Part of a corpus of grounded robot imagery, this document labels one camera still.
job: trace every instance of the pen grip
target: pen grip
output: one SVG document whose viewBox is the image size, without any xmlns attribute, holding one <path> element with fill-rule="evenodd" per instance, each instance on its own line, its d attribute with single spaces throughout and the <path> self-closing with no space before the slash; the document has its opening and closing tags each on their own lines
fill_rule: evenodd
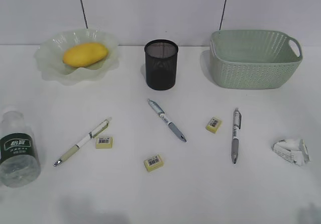
<svg viewBox="0 0 321 224">
<path fill-rule="evenodd" d="M 239 140 L 238 139 L 233 139 L 232 140 L 232 150 L 231 150 L 231 154 L 237 154 L 239 153 Z"/>
<path fill-rule="evenodd" d="M 69 159 L 69 157 L 71 157 L 73 154 L 75 154 L 78 150 L 79 150 L 79 147 L 77 145 L 74 145 L 65 154 L 63 154 L 60 159 L 63 162 L 65 162 L 66 160 Z"/>
<path fill-rule="evenodd" d="M 183 133 L 176 127 L 176 125 L 174 125 L 173 123 L 170 123 L 169 128 L 181 141 L 186 142 L 186 139 Z"/>
</svg>

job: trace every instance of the retractable pen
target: retractable pen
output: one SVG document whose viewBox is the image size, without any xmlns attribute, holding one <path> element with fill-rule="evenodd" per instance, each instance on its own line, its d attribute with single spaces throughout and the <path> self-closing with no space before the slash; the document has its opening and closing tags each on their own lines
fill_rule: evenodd
<svg viewBox="0 0 321 224">
<path fill-rule="evenodd" d="M 54 167 L 61 165 L 66 160 L 68 160 L 72 155 L 74 155 L 81 147 L 83 147 L 89 140 L 96 138 L 101 132 L 103 132 L 109 125 L 111 118 L 105 119 L 101 122 L 93 131 L 88 133 L 82 138 L 77 144 L 71 147 L 65 154 L 63 154 L 55 163 Z"/>
<path fill-rule="evenodd" d="M 170 130 L 183 142 L 186 142 L 186 138 L 183 133 L 176 127 L 176 125 L 165 115 L 165 112 L 154 101 L 148 99 L 148 104 L 158 114 L 158 116 L 168 125 Z"/>
<path fill-rule="evenodd" d="M 237 158 L 239 157 L 239 132 L 241 129 L 242 116 L 237 107 L 233 113 L 233 133 L 232 133 L 232 148 L 231 148 L 231 158 L 232 162 L 236 164 Z"/>
</svg>

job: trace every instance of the yellow mango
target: yellow mango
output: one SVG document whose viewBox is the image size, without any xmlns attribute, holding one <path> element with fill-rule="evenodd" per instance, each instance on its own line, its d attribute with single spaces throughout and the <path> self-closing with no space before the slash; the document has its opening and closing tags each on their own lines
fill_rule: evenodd
<svg viewBox="0 0 321 224">
<path fill-rule="evenodd" d="M 63 57 L 65 64 L 72 67 L 88 67 L 108 55 L 108 49 L 98 42 L 89 42 L 68 49 Z"/>
</svg>

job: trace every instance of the frosted glass dish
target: frosted glass dish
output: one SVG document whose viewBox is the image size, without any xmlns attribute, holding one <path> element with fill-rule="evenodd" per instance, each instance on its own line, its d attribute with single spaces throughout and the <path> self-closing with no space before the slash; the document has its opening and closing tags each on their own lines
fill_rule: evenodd
<svg viewBox="0 0 321 224">
<path fill-rule="evenodd" d="M 88 67 L 71 67 L 63 63 L 66 50 L 86 42 L 99 42 L 109 50 L 108 56 Z M 113 35 L 92 29 L 61 32 L 44 42 L 34 58 L 46 81 L 55 80 L 63 85 L 73 85 L 82 80 L 99 80 L 118 63 L 118 42 Z"/>
</svg>

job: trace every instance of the plastic bottle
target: plastic bottle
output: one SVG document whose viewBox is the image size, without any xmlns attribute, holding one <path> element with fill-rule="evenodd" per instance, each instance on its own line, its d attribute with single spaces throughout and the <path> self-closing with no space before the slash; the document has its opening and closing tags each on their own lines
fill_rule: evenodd
<svg viewBox="0 0 321 224">
<path fill-rule="evenodd" d="M 4 111 L 0 138 L 0 181 L 12 188 L 34 181 L 41 171 L 34 134 L 12 106 Z"/>
</svg>

